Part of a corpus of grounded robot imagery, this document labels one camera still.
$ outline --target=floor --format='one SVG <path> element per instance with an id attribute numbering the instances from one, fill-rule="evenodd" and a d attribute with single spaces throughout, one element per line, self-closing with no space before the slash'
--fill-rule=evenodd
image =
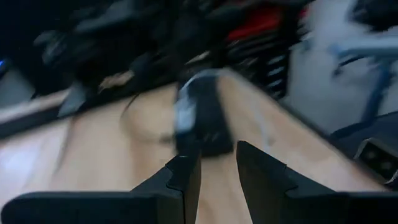
<path id="1" fill-rule="evenodd" d="M 364 60 L 345 67 L 340 77 L 331 78 L 336 62 L 327 52 L 328 46 L 347 37 L 360 37 L 366 31 L 366 27 L 346 18 L 354 2 L 316 0 L 309 20 L 313 30 L 312 49 L 303 53 L 297 46 L 292 55 L 290 90 L 285 102 L 327 133 L 359 121 L 376 78 Z M 0 108 L 28 100 L 32 94 L 33 89 L 17 72 L 8 73 L 0 81 Z M 381 114 L 398 109 L 397 94 L 398 83 L 395 83 Z"/>

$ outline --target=red object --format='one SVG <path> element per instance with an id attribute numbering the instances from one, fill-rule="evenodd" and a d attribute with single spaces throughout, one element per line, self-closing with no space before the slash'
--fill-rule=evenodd
<path id="1" fill-rule="evenodd" d="M 305 17 L 307 8 L 300 13 L 300 18 Z M 260 34 L 267 30 L 277 29 L 281 20 L 281 9 L 275 6 L 265 6 L 252 12 L 247 21 L 236 30 L 229 33 L 227 40 L 234 41 Z"/>

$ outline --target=wooden surface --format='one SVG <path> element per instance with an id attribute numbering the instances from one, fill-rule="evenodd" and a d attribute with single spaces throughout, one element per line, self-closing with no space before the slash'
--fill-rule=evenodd
<path id="1" fill-rule="evenodd" d="M 220 78 L 219 92 L 235 140 L 261 147 L 254 100 L 267 126 L 267 153 L 333 189 L 385 190 L 333 146 L 260 91 Z M 0 143 L 0 205 L 35 190 L 131 190 L 175 155 L 153 141 L 173 133 L 175 85 L 19 134 Z M 251 223 L 234 154 L 202 160 L 197 223 Z"/>

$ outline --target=wooden floor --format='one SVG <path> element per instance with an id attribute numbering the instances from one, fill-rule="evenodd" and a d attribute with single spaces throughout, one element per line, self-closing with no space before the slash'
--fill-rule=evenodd
<path id="1" fill-rule="evenodd" d="M 222 78 L 219 91 L 235 140 L 261 147 L 248 98 L 267 126 L 267 153 L 333 190 L 385 190 L 336 149 L 257 89 Z M 174 145 L 150 142 L 173 133 L 175 86 L 29 131 L 0 143 L 0 205 L 36 190 L 131 190 L 175 155 Z M 251 223 L 234 154 L 202 160 L 197 223 Z"/>

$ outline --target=white cable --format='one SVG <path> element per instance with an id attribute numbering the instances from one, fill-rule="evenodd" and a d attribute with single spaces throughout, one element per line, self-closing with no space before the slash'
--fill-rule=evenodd
<path id="1" fill-rule="evenodd" d="M 220 77 L 220 76 L 227 76 L 227 77 L 233 77 L 235 80 L 237 80 L 245 89 L 245 94 L 246 96 L 249 96 L 250 92 L 250 86 L 248 85 L 248 81 L 243 79 L 242 77 L 239 77 L 237 75 L 228 75 L 227 73 L 220 73 L 219 70 L 217 69 L 206 69 L 203 71 L 200 71 L 196 75 L 192 76 L 180 89 L 179 91 L 179 98 L 181 99 L 187 99 L 188 96 L 188 87 L 191 85 L 193 81 L 195 81 L 198 78 L 204 78 L 204 77 Z M 261 136 L 262 136 L 262 150 L 264 152 L 269 152 L 269 144 L 268 144 L 268 137 L 267 137 L 267 131 L 266 131 L 266 123 L 264 119 L 261 116 L 259 108 L 254 104 L 254 100 L 252 98 L 249 100 L 250 101 L 250 107 L 251 110 L 254 113 L 254 119 L 257 121 L 258 125 L 260 126 L 261 130 Z"/>

